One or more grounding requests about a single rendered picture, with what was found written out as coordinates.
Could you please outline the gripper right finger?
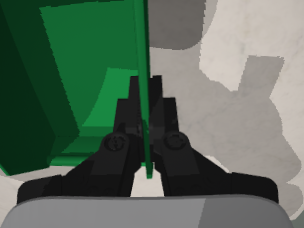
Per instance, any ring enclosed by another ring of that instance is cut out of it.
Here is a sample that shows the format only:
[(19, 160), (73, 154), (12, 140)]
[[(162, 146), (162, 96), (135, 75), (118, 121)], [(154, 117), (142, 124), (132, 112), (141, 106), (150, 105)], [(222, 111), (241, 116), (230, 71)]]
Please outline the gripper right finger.
[(164, 197), (245, 194), (279, 204), (277, 185), (270, 178), (226, 173), (193, 149), (188, 137), (179, 131), (176, 98), (163, 97), (162, 75), (152, 77), (148, 118), (150, 162), (161, 174)]

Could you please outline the green bin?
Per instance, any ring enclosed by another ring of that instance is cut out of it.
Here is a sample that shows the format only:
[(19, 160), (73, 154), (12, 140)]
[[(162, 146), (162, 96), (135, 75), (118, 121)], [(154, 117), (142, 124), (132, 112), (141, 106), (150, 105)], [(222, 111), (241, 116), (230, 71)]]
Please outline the green bin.
[(147, 14), (148, 0), (0, 0), (0, 168), (7, 176), (77, 166), (97, 152), (113, 132), (117, 100), (128, 98), (130, 76), (138, 76), (142, 166), (152, 179)]

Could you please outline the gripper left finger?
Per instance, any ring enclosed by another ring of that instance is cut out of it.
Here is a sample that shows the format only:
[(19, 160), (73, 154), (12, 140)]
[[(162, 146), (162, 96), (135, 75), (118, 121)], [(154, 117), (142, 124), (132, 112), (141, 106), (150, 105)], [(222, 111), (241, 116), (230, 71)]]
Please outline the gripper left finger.
[(64, 176), (24, 182), (17, 204), (47, 196), (131, 197), (141, 163), (145, 149), (139, 79), (130, 76), (128, 98), (117, 100), (113, 132), (102, 139), (99, 150)]

